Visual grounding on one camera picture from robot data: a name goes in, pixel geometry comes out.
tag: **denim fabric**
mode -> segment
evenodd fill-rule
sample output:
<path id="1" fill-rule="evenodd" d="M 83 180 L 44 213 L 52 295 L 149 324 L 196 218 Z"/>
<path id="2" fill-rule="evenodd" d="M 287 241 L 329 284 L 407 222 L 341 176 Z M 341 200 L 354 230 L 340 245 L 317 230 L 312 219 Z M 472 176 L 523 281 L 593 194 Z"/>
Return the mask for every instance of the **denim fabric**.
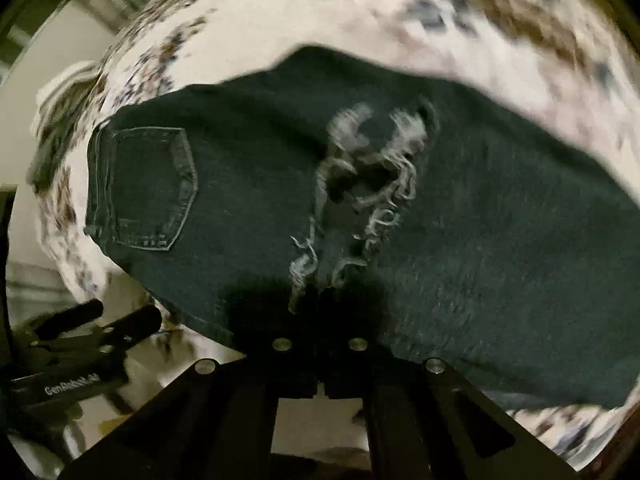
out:
<path id="1" fill-rule="evenodd" d="M 309 47 L 123 108 L 90 143 L 86 232 L 204 335 L 238 346 L 282 326 L 327 124 L 361 102 L 376 149 L 394 110 L 433 114 L 415 199 L 335 293 L 335 329 L 355 316 L 401 358 L 525 394 L 512 407 L 623 404 L 640 370 L 638 208 L 587 155 L 460 84 Z M 353 193 L 329 190 L 320 274 L 366 220 Z"/>

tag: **metal screw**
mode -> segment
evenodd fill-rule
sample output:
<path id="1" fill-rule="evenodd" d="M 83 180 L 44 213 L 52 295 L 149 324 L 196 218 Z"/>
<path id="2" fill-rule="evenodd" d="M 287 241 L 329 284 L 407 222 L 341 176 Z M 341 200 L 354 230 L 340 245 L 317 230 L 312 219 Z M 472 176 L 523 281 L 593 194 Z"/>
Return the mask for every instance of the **metal screw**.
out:
<path id="1" fill-rule="evenodd" d="M 447 368 L 447 365 L 440 359 L 434 357 L 428 359 L 427 362 L 425 362 L 424 367 L 432 374 L 441 374 Z"/>
<path id="2" fill-rule="evenodd" d="M 291 340 L 286 337 L 279 337 L 273 340 L 271 346 L 273 346 L 273 349 L 277 352 L 286 352 L 287 350 L 291 350 L 292 343 Z"/>
<path id="3" fill-rule="evenodd" d="M 369 343 L 367 343 L 366 339 L 361 337 L 354 337 L 353 339 L 349 339 L 349 348 L 354 352 L 362 352 L 367 349 Z"/>
<path id="4" fill-rule="evenodd" d="M 209 375 L 216 369 L 216 362 L 212 359 L 200 359 L 194 368 L 197 374 Z"/>

